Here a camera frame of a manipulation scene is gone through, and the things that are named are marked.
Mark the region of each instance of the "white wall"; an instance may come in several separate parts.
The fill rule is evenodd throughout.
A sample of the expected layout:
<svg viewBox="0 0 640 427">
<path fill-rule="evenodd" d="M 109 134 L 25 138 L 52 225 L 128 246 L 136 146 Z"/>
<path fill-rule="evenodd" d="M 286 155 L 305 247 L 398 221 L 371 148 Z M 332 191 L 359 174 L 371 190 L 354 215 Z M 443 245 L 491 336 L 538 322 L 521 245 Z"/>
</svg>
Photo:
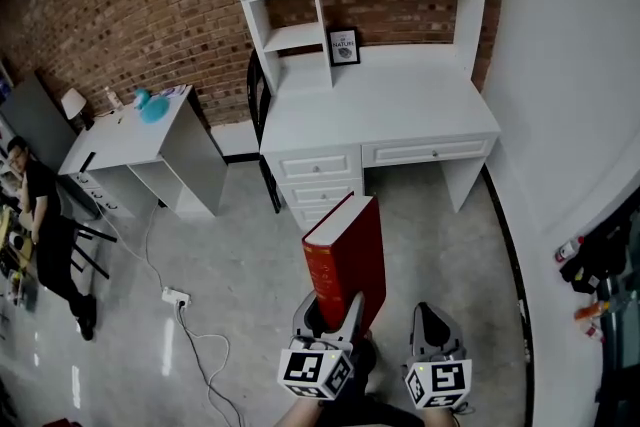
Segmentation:
<svg viewBox="0 0 640 427">
<path fill-rule="evenodd" d="M 601 349 L 553 263 L 640 185 L 640 0 L 503 0 L 487 162 L 521 262 L 534 336 L 534 424 L 592 425 Z"/>
</svg>

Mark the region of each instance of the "red brick wall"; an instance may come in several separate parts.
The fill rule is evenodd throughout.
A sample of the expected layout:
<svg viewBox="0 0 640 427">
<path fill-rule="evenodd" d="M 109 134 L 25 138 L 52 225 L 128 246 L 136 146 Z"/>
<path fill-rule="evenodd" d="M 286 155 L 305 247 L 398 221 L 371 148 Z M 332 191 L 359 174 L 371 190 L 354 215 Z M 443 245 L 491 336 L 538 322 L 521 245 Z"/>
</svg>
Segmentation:
<svg viewBox="0 0 640 427">
<path fill-rule="evenodd" d="M 210 123 L 247 117 L 251 38 L 238 0 L 0 0 L 0 50 L 20 79 L 38 69 L 54 96 L 76 87 L 96 112 L 104 86 L 193 84 Z"/>
<path fill-rule="evenodd" d="M 361 44 L 453 43 L 457 0 L 322 0 L 328 26 L 357 27 Z M 313 0 L 269 0 L 272 25 L 317 19 Z"/>
<path fill-rule="evenodd" d="M 365 45 L 453 39 L 456 0 L 323 4 L 328 23 L 357 26 Z M 0 0 L 0 5 L 0 51 L 16 81 L 36 69 L 55 97 L 75 87 L 96 113 L 108 109 L 107 85 L 128 102 L 136 87 L 157 91 L 190 83 L 210 124 L 249 117 L 244 78 L 252 45 L 238 0 Z M 487 0 L 474 70 L 479 88 L 499 7 L 500 0 Z M 274 1 L 270 10 L 275 23 L 302 23 L 309 3 Z"/>
</svg>

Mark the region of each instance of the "concrete floor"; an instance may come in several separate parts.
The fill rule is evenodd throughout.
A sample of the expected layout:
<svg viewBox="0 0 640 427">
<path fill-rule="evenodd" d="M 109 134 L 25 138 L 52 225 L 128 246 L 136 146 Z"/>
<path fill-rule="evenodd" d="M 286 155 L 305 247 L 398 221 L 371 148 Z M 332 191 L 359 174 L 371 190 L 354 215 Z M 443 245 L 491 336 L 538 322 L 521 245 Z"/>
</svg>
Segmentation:
<svg viewBox="0 0 640 427">
<path fill-rule="evenodd" d="M 458 214 L 437 165 L 367 170 L 366 183 L 380 199 L 388 286 L 372 327 L 382 355 L 372 376 L 378 391 L 411 409 L 400 365 L 408 356 L 413 308 L 427 300 L 458 320 L 473 358 L 476 412 L 461 424 L 523 425 L 519 310 L 484 183 L 476 183 Z M 146 222 L 117 225 L 142 254 Z M 273 425 L 293 400 L 275 374 L 293 312 L 311 289 L 301 235 L 289 212 L 273 213 L 255 163 L 230 166 L 214 222 L 187 223 L 162 209 L 149 234 L 149 255 L 165 284 L 191 294 L 190 329 L 229 337 L 229 363 L 214 383 L 239 405 L 248 426 Z M 91 343 L 49 291 L 40 288 L 34 312 L 2 303 L 10 322 L 0 331 L 6 337 L 0 376 L 22 423 L 67 417 L 84 427 L 225 425 L 206 400 L 191 347 L 172 307 L 161 301 L 153 272 L 120 245 L 101 246 L 99 260 L 111 280 L 92 280 L 98 326 Z M 223 360 L 224 343 L 205 338 L 196 346 L 211 373 Z M 216 402 L 236 427 L 233 412 Z"/>
</svg>

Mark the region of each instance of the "book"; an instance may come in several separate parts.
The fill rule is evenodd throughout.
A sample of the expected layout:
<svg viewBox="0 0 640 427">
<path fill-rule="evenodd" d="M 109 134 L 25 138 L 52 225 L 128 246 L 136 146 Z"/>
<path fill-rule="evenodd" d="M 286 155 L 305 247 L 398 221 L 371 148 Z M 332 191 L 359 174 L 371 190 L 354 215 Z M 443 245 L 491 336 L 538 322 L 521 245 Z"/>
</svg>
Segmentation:
<svg viewBox="0 0 640 427">
<path fill-rule="evenodd" d="M 318 308 L 329 331 L 340 328 L 358 292 L 364 294 L 360 339 L 386 297 L 378 199 L 353 193 L 302 238 Z"/>
</svg>

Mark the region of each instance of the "bottle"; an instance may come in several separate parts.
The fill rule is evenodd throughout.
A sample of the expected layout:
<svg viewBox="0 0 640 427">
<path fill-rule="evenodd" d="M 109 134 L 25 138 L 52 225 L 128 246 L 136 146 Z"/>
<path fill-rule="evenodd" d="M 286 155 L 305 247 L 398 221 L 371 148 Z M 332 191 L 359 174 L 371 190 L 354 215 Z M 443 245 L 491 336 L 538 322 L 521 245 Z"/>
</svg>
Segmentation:
<svg viewBox="0 0 640 427">
<path fill-rule="evenodd" d="M 109 101 L 111 102 L 111 106 L 115 110 L 121 111 L 122 109 L 124 109 L 124 104 L 120 101 L 118 95 L 115 94 L 109 86 L 104 86 L 104 92 L 107 93 L 107 98 L 109 99 Z"/>
<path fill-rule="evenodd" d="M 565 260 L 574 257 L 576 254 L 578 254 L 580 246 L 583 242 L 584 237 L 581 236 L 575 240 L 570 240 L 564 246 L 559 247 L 555 254 L 556 262 L 562 263 Z"/>
<path fill-rule="evenodd" d="M 593 322 L 581 322 L 581 331 L 592 340 L 597 340 L 600 343 L 604 343 L 604 333 L 602 329 L 596 326 Z"/>
<path fill-rule="evenodd" d="M 597 301 L 591 306 L 580 308 L 573 316 L 576 320 L 602 317 L 608 313 L 616 313 L 625 309 L 631 302 L 638 302 L 638 292 L 636 290 L 631 291 L 631 293 L 622 292 L 614 295 L 608 301 Z"/>
<path fill-rule="evenodd" d="M 611 303 L 609 301 L 596 301 L 590 306 L 577 310 L 573 314 L 573 318 L 576 320 L 586 320 L 600 317 L 609 309 L 610 305 Z"/>
</svg>

